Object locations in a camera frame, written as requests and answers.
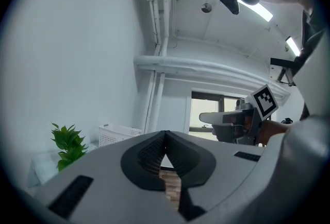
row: light fixture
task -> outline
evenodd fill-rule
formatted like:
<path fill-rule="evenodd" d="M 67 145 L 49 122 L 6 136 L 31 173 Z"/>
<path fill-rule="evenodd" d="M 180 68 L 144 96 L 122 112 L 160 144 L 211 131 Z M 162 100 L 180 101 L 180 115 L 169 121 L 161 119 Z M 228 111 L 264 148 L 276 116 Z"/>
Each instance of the light fixture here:
<path fill-rule="evenodd" d="M 242 2 L 241 0 L 237 0 L 239 3 L 241 3 L 242 5 L 247 6 L 248 8 L 250 8 L 251 10 L 253 10 L 254 12 L 256 12 L 257 14 L 259 14 L 262 18 L 264 18 L 267 22 L 270 21 L 270 19 L 273 18 L 273 15 L 270 13 L 269 10 L 267 10 L 264 6 L 262 6 L 261 4 L 256 4 L 256 5 L 248 5 L 244 2 Z"/>
<path fill-rule="evenodd" d="M 286 40 L 287 44 L 290 46 L 290 48 L 292 49 L 292 51 L 294 52 L 295 56 L 298 57 L 300 56 L 300 50 L 297 47 L 297 45 L 295 44 L 294 40 L 292 39 L 292 37 L 288 37 Z"/>

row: green plant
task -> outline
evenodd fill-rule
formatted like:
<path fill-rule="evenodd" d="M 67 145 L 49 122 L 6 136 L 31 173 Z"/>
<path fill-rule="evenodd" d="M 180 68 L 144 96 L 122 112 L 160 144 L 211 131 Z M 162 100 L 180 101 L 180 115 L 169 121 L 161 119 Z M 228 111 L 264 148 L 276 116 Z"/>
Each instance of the green plant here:
<path fill-rule="evenodd" d="M 65 151 L 58 153 L 61 160 L 58 161 L 57 167 L 58 170 L 61 171 L 86 153 L 84 152 L 84 150 L 87 149 L 85 148 L 85 144 L 81 145 L 85 137 L 79 137 L 81 131 L 75 131 L 74 125 L 69 129 L 67 129 L 65 125 L 59 129 L 57 124 L 52 124 L 55 126 L 55 129 L 52 130 L 55 139 L 52 140 L 56 143 L 58 148 Z"/>

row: ceiling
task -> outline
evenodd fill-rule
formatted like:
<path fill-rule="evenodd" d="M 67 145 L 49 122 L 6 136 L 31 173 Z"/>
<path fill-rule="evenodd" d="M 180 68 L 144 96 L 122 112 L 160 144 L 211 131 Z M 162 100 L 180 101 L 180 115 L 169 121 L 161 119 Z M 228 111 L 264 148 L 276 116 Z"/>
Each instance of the ceiling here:
<path fill-rule="evenodd" d="M 303 9 L 300 5 L 260 2 L 273 14 L 267 22 L 243 5 L 240 5 L 239 15 L 233 15 L 219 0 L 208 0 L 213 10 L 203 13 L 203 3 L 205 0 L 176 0 L 174 28 L 177 36 L 213 42 L 266 64 L 269 64 L 271 57 L 295 58 L 291 50 L 285 52 L 284 37 L 292 36 L 297 46 L 301 47 Z M 274 30 L 275 25 L 282 36 Z"/>

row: white basket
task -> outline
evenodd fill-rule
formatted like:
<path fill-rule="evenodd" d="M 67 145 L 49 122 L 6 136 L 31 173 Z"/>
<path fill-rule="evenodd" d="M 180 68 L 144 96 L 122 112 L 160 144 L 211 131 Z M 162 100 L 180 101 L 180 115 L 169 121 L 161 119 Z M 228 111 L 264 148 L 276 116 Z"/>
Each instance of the white basket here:
<path fill-rule="evenodd" d="M 100 132 L 100 139 L 98 141 L 98 145 L 100 147 L 138 136 L 141 133 L 140 129 L 134 129 L 114 124 L 105 124 L 99 126 L 98 130 Z"/>

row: window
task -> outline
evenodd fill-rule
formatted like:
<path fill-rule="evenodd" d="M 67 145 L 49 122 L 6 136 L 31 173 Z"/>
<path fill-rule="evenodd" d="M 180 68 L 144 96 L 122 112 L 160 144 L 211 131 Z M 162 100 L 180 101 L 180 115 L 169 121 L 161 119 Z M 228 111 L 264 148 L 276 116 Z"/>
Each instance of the window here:
<path fill-rule="evenodd" d="M 234 111 L 237 99 L 239 98 L 192 92 L 189 134 L 192 136 L 217 141 L 217 137 L 212 134 L 212 125 L 201 122 L 200 114 L 203 112 Z"/>

